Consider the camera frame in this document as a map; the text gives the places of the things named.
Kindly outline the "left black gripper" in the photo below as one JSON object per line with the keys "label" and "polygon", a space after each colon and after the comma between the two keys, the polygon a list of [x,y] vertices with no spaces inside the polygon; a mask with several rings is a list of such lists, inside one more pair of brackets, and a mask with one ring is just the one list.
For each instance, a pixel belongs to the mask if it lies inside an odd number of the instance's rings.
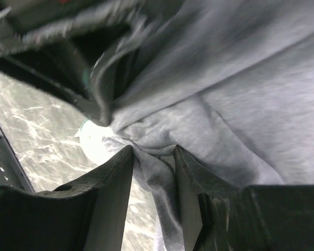
{"label": "left black gripper", "polygon": [[147,37],[143,1],[0,1],[0,72],[67,102],[98,126],[110,124],[111,95],[79,48],[59,42],[125,25],[120,48]]}

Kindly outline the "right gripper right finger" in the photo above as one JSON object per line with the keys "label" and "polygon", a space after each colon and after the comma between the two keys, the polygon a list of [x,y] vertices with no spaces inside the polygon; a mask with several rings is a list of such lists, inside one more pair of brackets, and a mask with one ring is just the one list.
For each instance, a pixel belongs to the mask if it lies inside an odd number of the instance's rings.
{"label": "right gripper right finger", "polygon": [[174,151],[186,250],[314,250],[314,185],[238,189]]}

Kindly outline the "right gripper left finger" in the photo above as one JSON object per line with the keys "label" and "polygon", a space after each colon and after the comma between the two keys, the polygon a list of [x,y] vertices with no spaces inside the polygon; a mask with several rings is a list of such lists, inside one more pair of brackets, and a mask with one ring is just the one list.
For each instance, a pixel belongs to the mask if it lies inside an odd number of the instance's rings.
{"label": "right gripper left finger", "polygon": [[0,186],[0,250],[121,250],[132,171],[126,146],[53,191]]}

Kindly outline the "grey garment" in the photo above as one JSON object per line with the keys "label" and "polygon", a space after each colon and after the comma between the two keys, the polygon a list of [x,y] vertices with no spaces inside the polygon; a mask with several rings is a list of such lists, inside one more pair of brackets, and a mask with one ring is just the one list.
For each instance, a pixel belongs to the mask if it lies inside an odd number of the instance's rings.
{"label": "grey garment", "polygon": [[185,1],[142,48],[102,144],[132,145],[155,250],[183,250],[176,145],[236,187],[314,184],[314,1]]}

